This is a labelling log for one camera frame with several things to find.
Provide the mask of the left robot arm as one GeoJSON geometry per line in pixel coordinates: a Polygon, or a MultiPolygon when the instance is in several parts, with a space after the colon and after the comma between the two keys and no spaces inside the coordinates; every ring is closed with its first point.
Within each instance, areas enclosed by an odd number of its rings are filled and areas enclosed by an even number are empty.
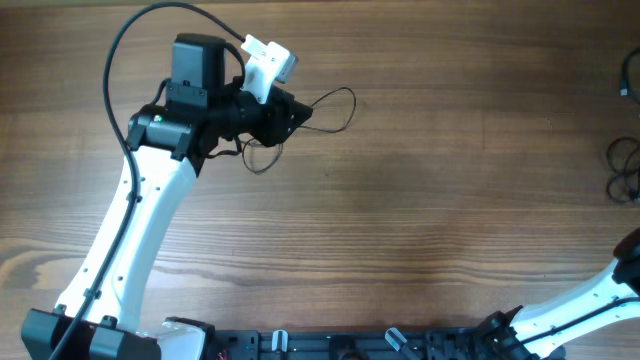
{"type": "Polygon", "coordinates": [[[220,140],[248,134],[280,145],[311,117],[283,89],[297,64],[283,46],[240,47],[184,33],[171,75],[129,123],[119,185],[81,268],[49,312],[31,310],[21,338],[34,359],[216,359],[212,325],[170,318],[138,328],[144,291],[168,226],[220,140]]]}

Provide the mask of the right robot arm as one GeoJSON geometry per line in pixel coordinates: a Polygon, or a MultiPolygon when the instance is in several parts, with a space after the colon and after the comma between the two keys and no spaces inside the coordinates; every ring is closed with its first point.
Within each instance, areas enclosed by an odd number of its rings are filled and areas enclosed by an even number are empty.
{"type": "Polygon", "coordinates": [[[612,262],[546,302],[496,312],[474,331],[477,359],[547,359],[565,343],[639,316],[639,231],[626,235],[612,262]]]}

